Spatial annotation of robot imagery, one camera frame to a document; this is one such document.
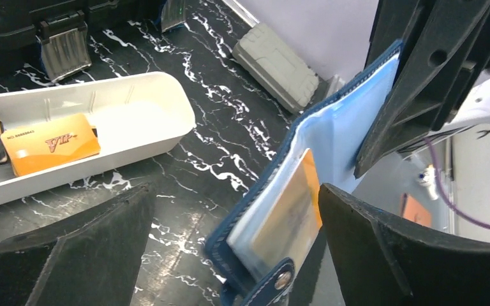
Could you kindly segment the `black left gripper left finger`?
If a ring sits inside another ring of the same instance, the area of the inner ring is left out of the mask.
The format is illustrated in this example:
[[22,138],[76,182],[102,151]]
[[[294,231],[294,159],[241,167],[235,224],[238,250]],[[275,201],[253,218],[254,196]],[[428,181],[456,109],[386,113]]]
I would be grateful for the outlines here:
[[129,305],[155,199],[141,184],[0,242],[0,305]]

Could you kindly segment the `white oblong plastic tray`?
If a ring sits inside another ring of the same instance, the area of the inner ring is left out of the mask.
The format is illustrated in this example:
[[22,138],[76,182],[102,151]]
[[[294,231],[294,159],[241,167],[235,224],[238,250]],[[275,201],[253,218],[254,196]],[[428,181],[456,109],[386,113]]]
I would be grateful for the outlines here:
[[16,177],[0,166],[0,205],[173,149],[195,126],[179,81],[163,72],[0,94],[5,129],[84,114],[97,130],[98,155]]

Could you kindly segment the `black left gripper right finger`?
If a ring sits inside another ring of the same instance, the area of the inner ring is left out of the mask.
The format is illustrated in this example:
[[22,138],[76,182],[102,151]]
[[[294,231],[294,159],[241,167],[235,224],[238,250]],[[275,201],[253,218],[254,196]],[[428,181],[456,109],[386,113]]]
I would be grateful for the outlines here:
[[421,226],[331,184],[318,206],[347,305],[490,305],[490,243]]

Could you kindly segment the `orange card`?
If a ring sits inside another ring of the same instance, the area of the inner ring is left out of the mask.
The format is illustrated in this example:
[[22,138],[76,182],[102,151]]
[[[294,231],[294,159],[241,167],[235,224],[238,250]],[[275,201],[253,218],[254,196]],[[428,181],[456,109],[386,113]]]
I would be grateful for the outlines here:
[[90,157],[101,150],[82,113],[7,130],[1,141],[17,176]]

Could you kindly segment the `blue leather card holder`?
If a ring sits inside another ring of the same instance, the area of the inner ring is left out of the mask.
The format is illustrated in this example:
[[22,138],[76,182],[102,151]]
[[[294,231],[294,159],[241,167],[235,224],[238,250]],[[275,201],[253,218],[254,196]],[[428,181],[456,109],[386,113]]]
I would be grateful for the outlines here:
[[340,90],[298,116],[275,158],[208,237],[205,253],[232,305],[272,305],[286,294],[322,220],[320,185],[352,192],[357,154],[394,83],[403,48],[396,40]]

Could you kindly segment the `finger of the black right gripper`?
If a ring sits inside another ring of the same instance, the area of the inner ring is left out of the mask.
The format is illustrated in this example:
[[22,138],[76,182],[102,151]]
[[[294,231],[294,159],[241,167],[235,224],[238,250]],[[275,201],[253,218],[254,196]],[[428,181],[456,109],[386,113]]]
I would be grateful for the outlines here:
[[469,59],[490,1],[380,1],[367,62],[392,41],[402,44],[395,80],[359,150],[354,174],[439,130],[476,62]]

